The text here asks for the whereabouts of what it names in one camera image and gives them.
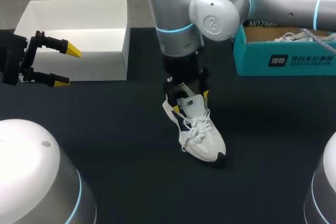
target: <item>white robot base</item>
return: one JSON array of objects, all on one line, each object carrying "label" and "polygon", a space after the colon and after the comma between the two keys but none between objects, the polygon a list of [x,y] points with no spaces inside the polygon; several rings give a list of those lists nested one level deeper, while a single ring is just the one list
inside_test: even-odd
[{"label": "white robot base", "polygon": [[307,224],[336,223],[336,133],[324,149],[304,203]]},{"label": "white robot base", "polygon": [[0,223],[95,224],[90,188],[55,138],[25,120],[0,121]]}]

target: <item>teal shoe box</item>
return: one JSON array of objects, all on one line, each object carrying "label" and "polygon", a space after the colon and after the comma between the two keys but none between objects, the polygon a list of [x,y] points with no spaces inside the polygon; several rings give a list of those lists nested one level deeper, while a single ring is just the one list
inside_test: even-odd
[{"label": "teal shoe box", "polygon": [[[317,42],[274,42],[292,27],[243,27],[234,39],[234,57],[240,76],[335,76],[336,55]],[[312,31],[328,36],[325,31]],[[327,42],[336,48],[336,41]]]}]

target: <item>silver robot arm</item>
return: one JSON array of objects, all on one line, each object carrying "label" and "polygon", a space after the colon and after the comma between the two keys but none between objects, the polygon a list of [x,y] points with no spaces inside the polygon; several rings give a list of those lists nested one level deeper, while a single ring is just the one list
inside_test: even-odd
[{"label": "silver robot arm", "polygon": [[336,31],[336,0],[149,0],[162,52],[181,57],[234,35],[248,19]]}]

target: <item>open box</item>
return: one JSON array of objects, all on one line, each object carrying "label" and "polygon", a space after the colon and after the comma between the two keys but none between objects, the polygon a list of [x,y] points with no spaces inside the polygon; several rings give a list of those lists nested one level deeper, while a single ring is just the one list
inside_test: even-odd
[{"label": "open box", "polygon": [[[285,33],[300,33],[292,27],[240,26],[234,44],[234,57],[241,76],[333,76],[335,57],[317,42],[274,42]],[[326,31],[311,31],[328,36]],[[327,42],[336,48],[336,42]]]},{"label": "open box", "polygon": [[71,81],[126,80],[130,28],[127,0],[30,1],[15,34],[65,39],[82,52],[71,57],[38,48],[36,71],[69,77]]}]

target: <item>black logo label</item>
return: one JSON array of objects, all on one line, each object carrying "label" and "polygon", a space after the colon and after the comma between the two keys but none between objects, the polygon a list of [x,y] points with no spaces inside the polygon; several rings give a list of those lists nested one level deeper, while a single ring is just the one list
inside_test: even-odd
[{"label": "black logo label", "polygon": [[269,60],[269,67],[284,67],[286,65],[288,55],[272,55]]}]

